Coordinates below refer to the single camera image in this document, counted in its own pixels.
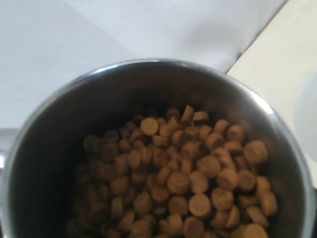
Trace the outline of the steel mug with pellets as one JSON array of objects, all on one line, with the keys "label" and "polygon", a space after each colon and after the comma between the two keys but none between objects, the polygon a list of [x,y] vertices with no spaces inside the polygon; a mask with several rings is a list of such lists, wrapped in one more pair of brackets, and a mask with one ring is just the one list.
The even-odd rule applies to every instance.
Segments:
[{"label": "steel mug with pellets", "polygon": [[277,112],[217,70],[109,65],[26,120],[1,174],[7,238],[312,238],[304,155]]}]

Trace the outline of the clear plastic tall cup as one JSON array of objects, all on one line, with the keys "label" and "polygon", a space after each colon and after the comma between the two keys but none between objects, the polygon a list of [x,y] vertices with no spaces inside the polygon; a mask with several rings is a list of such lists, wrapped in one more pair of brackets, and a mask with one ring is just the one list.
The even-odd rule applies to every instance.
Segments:
[{"label": "clear plastic tall cup", "polygon": [[309,75],[295,103],[294,129],[301,146],[317,160],[317,74]]}]

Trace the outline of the white backdrop curtain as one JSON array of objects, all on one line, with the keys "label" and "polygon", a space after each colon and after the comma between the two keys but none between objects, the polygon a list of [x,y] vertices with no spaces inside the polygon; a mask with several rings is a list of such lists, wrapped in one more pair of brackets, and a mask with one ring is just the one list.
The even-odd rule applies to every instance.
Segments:
[{"label": "white backdrop curtain", "polygon": [[173,58],[228,71],[281,0],[3,0],[0,125],[20,127],[50,93],[92,69]]}]

